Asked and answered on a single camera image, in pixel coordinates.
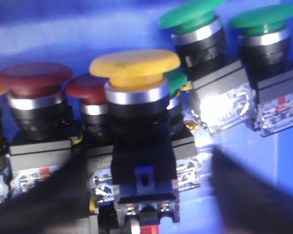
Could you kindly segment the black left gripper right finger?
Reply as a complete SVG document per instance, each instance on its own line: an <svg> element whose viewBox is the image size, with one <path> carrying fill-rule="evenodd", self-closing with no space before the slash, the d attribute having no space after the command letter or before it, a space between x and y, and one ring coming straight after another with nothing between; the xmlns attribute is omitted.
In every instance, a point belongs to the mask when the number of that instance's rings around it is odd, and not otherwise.
<svg viewBox="0 0 293 234"><path fill-rule="evenodd" d="M293 196L212 147L214 194L227 234L293 234Z"/></svg>

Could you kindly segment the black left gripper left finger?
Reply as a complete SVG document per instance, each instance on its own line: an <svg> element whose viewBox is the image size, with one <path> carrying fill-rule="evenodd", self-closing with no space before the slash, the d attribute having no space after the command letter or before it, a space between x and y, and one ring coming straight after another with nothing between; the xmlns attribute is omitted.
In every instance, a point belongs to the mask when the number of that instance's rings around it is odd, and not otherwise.
<svg viewBox="0 0 293 234"><path fill-rule="evenodd" d="M43 234L89 214L87 164L72 157L47 180L0 204L0 234Z"/></svg>

